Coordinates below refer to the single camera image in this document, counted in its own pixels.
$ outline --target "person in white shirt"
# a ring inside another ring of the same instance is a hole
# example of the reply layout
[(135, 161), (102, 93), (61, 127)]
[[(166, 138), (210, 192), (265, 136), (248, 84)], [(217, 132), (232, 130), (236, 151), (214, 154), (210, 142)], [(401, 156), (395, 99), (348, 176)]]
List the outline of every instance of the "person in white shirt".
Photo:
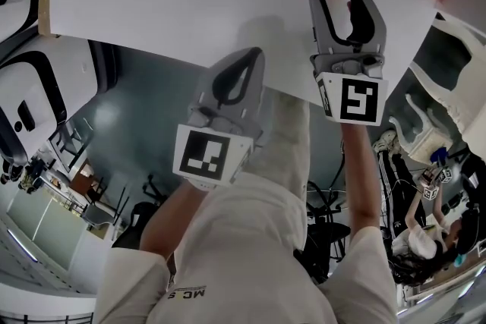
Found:
[[(387, 202), (388, 225), (392, 235), (391, 261), (403, 267), (403, 274), (395, 272), (397, 283), (420, 285), (435, 272), (457, 258), (456, 244), (462, 229), (461, 219), (449, 225), (441, 211), (442, 186), (434, 199), (433, 214), (438, 225), (426, 225), (421, 204), (422, 192), (400, 155), (396, 132), (388, 130), (373, 145)], [(398, 179), (390, 159), (396, 167)]]
[(270, 138), (231, 187), (204, 193), (183, 183), (148, 222), (140, 250), (112, 249), (95, 322), (396, 322), (366, 127), (341, 126), (352, 230), (346, 256), (322, 285), (293, 256), (307, 235), (309, 116), (307, 102), (276, 93)]

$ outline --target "white chair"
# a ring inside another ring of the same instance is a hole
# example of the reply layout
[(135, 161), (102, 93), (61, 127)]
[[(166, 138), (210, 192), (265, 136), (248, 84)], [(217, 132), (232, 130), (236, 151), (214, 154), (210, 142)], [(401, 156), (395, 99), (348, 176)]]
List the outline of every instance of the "white chair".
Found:
[(409, 157), (426, 165), (432, 165), (432, 153), (441, 147), (449, 149), (453, 145), (453, 141), (450, 139), (446, 126), (440, 123), (434, 116), (432, 109), (429, 108), (426, 114), (413, 102), (412, 97), (408, 93), (406, 94), (406, 99), (408, 104), (420, 117), (422, 130), (417, 131), (414, 128), (415, 139), (409, 142), (403, 135), (402, 126), (398, 120), (390, 116), (390, 123), (395, 125), (400, 146), (409, 154)]
[(471, 61), (462, 69), (453, 90), (436, 84), (414, 62), (410, 69), (425, 90), (447, 109), (469, 149), (486, 160), (486, 48), (465, 27), (445, 20), (435, 20), (433, 25), (459, 39)]

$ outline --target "black hair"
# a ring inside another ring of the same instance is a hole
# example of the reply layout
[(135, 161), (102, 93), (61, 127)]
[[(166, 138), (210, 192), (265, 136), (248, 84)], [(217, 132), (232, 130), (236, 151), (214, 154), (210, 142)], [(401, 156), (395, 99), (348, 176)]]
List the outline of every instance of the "black hair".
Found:
[(435, 241), (435, 244), (437, 251), (431, 260), (425, 260), (413, 252), (389, 255), (388, 265), (395, 283), (407, 286), (422, 285), (432, 275), (454, 262), (457, 258), (455, 247), (443, 253), (442, 244), (438, 241)]

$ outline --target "woman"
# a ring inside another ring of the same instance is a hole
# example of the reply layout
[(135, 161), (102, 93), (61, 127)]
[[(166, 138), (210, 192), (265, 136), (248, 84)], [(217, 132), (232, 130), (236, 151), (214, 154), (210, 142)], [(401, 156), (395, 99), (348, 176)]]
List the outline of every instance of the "woman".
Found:
[[(441, 211), (442, 187), (434, 201), (439, 225), (426, 225), (422, 192), (400, 155), (395, 131), (385, 131), (374, 144), (387, 201), (388, 227), (392, 234), (390, 267), (396, 283), (420, 285), (457, 257), (461, 220), (449, 225)], [(393, 172), (389, 157), (396, 167)]]

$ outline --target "black pants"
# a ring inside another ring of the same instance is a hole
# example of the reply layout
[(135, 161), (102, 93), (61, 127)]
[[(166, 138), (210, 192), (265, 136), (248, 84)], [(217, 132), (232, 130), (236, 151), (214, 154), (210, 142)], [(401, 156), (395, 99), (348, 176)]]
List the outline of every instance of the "black pants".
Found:
[[(402, 156), (395, 154), (392, 156), (392, 161), (400, 181), (396, 179), (395, 172), (388, 159), (388, 152), (382, 151), (378, 153), (378, 166), (380, 168), (387, 204), (388, 228), (391, 231), (392, 239), (395, 239), (395, 237), (407, 228), (405, 216), (409, 211), (410, 204), (417, 190), (415, 189), (416, 185), (412, 175), (405, 161), (403, 161)], [(422, 227), (425, 226), (425, 211), (421, 202), (418, 204), (417, 211), (415, 212), (415, 220)]]

